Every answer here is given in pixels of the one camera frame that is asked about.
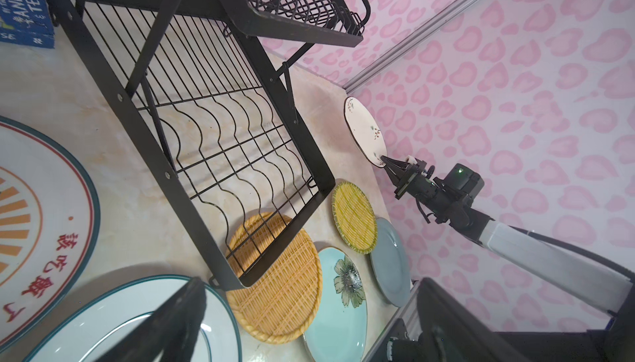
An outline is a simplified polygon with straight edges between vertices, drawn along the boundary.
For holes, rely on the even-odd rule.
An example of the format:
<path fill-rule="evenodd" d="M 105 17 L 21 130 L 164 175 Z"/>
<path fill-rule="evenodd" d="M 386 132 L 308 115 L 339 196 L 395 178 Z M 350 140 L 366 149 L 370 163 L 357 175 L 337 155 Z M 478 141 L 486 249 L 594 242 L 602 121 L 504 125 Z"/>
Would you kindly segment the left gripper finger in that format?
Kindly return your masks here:
<path fill-rule="evenodd" d="M 207 307 L 205 287 L 190 279 L 100 361 L 190 361 Z"/>

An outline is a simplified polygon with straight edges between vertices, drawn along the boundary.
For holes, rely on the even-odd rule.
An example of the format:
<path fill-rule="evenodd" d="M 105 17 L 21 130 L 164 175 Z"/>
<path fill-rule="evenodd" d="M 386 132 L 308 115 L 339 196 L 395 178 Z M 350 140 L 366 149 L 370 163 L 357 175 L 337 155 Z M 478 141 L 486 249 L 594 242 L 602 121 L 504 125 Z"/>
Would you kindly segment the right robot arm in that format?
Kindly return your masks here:
<path fill-rule="evenodd" d="M 449 223 L 464 238 L 547 281 L 596 310 L 610 315 L 605 330 L 578 333 L 504 334 L 524 355 L 540 361 L 632 361 L 634 359 L 634 273 L 602 256 L 519 227 L 508 226 L 473 208 L 485 182 L 457 164 L 444 178 L 412 158 L 380 156 L 380 168 L 395 197 L 411 195 L 424 218 Z"/>

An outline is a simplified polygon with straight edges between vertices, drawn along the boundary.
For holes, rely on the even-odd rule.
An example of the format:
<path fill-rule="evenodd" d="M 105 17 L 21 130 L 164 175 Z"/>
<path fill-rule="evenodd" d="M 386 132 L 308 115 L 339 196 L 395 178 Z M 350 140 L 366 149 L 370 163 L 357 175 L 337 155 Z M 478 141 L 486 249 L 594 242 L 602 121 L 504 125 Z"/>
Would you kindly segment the cream floral plate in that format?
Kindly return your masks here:
<path fill-rule="evenodd" d="M 381 159 L 387 155 L 383 132 L 366 106 L 354 97 L 344 103 L 344 117 L 352 137 L 367 160 L 378 168 L 384 168 Z"/>

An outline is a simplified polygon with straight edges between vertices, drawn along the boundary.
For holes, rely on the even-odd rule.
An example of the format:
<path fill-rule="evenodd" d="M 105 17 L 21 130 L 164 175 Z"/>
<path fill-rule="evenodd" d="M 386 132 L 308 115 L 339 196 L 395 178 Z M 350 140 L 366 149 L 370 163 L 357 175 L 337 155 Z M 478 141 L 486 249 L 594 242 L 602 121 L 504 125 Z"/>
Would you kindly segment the blue treehouse book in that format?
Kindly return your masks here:
<path fill-rule="evenodd" d="M 1 42 L 53 49 L 55 32 L 46 0 L 1 0 Z"/>

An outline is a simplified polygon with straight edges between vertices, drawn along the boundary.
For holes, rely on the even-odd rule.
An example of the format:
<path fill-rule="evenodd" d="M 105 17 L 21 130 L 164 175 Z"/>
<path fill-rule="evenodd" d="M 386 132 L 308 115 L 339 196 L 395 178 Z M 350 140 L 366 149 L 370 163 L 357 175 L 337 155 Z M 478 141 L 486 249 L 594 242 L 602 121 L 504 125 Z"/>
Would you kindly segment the grey blue plate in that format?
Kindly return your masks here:
<path fill-rule="evenodd" d="M 403 307 L 410 295 L 411 280 L 405 247 L 392 224 L 376 218 L 377 243 L 370 253 L 375 280 L 385 299 L 395 307 Z"/>

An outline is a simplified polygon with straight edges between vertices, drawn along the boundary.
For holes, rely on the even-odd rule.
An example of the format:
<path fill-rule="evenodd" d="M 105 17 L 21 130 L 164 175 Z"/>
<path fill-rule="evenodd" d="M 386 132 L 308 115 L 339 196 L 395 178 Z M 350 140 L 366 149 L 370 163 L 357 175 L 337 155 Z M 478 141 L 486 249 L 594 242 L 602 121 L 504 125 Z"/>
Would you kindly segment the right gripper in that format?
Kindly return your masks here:
<path fill-rule="evenodd" d="M 438 181 L 431 180 L 435 166 L 428 168 L 425 161 L 408 158 L 406 161 L 395 160 L 382 155 L 384 170 L 394 181 L 394 195 L 397 200 L 406 194 L 416 203 L 424 220 L 430 223 L 430 217 L 435 217 L 436 223 L 446 222 L 446 194 Z"/>

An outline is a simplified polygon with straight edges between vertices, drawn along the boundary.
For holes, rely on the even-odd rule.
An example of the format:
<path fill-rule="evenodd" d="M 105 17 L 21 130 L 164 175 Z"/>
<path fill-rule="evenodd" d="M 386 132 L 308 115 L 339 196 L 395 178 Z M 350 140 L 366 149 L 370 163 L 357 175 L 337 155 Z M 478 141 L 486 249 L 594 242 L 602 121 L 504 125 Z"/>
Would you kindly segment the orange woven bamboo plate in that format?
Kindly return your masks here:
<path fill-rule="evenodd" d="M 279 236 L 288 216 L 261 213 L 247 219 L 229 241 L 228 263 L 241 275 Z M 304 229 L 251 287 L 228 292 L 228 302 L 242 328 L 273 345 L 292 342 L 317 316 L 322 297 L 322 266 Z"/>

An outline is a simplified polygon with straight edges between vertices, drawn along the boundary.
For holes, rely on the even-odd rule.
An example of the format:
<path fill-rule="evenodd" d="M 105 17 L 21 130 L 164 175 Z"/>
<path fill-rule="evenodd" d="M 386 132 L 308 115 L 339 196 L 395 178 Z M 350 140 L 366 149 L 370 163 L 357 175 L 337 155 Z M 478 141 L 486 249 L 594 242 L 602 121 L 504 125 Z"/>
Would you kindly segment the white plate green rim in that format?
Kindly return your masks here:
<path fill-rule="evenodd" d="M 96 361 L 189 280 L 183 275 L 163 274 L 118 286 L 67 318 L 25 360 Z M 204 288 L 206 309 L 192 360 L 241 361 L 240 331 L 228 302 L 208 284 Z"/>

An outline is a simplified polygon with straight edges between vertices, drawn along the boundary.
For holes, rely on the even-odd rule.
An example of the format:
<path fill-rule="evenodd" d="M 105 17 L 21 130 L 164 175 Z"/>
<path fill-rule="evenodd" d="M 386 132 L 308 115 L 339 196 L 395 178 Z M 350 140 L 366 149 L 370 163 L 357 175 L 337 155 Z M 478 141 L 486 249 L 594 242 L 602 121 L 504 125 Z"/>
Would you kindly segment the mint green flower plate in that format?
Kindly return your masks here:
<path fill-rule="evenodd" d="M 360 361 L 368 326 L 365 289 L 356 265 L 343 251 L 326 247 L 318 253 L 322 298 L 304 342 L 314 361 Z"/>

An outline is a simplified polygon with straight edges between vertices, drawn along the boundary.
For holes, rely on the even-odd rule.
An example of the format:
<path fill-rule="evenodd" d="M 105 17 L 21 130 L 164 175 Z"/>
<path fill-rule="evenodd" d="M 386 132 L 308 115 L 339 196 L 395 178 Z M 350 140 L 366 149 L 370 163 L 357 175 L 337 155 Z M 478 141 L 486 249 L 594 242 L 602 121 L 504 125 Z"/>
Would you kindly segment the yellow green woven plate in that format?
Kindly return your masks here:
<path fill-rule="evenodd" d="M 334 188 L 332 216 L 338 233 L 351 249 L 361 255 L 375 249 L 378 240 L 375 213 L 356 184 L 342 181 Z"/>

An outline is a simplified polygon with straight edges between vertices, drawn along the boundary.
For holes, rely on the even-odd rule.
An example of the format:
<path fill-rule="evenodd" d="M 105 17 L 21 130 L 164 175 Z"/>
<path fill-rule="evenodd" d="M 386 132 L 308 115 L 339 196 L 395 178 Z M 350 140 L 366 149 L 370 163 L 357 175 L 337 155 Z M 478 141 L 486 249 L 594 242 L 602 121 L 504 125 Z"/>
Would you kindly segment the white plate orange sunburst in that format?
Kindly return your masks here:
<path fill-rule="evenodd" d="M 1 349 L 68 294 L 99 238 L 99 196 L 60 143 L 1 119 Z"/>

